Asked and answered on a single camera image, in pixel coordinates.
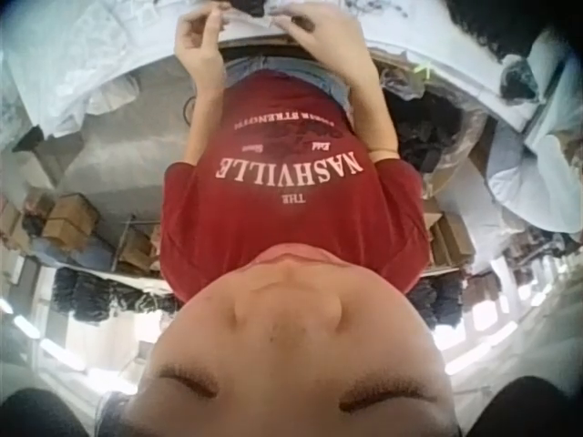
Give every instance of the nose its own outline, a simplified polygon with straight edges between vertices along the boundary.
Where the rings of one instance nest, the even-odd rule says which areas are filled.
[[[234,310],[238,330],[282,344],[334,334],[343,317],[338,295],[289,281],[241,293]]]

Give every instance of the red t-shirt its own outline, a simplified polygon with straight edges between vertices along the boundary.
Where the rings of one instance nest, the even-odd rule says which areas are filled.
[[[183,301],[281,243],[326,249],[403,293],[428,262],[419,175],[374,164],[342,108],[296,78],[264,70],[230,88],[199,164],[165,179],[160,264]]]

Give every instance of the t-shirt sleeve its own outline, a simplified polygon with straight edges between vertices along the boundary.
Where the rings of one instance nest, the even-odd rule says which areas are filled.
[[[423,217],[423,184],[416,170],[401,159],[374,165],[391,220],[392,255],[382,271],[385,279],[407,293],[429,263],[429,237]]]
[[[179,162],[164,177],[162,203],[160,270],[174,294],[183,302],[204,287],[204,279],[191,262],[198,210],[196,168]]]

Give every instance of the eyelash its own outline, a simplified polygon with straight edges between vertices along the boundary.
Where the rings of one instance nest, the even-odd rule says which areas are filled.
[[[159,372],[159,377],[179,380],[204,399],[214,399],[218,395],[218,390],[214,388],[216,384],[209,378],[185,369],[184,367],[177,366],[176,364],[164,366]]]
[[[348,401],[340,401],[342,412],[352,414],[371,407],[376,403],[395,397],[427,399],[422,388],[414,381],[397,381],[386,384],[369,385],[351,390]]]

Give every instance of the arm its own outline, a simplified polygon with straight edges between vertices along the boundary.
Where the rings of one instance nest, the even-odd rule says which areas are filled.
[[[274,14],[276,25],[351,88],[354,132],[373,162],[399,158],[393,120],[358,20],[329,3],[287,4]]]
[[[378,80],[351,89],[353,127],[356,136],[368,147],[373,162],[399,158],[399,142],[393,120],[384,101]]]
[[[174,52],[194,79],[197,96],[192,113],[184,162],[196,166],[222,116],[225,64],[219,51],[219,33],[228,3],[209,2],[180,18]]]
[[[189,139],[184,152],[184,162],[196,166],[209,144],[210,136],[219,126],[222,115],[222,93],[200,94],[194,104]]]

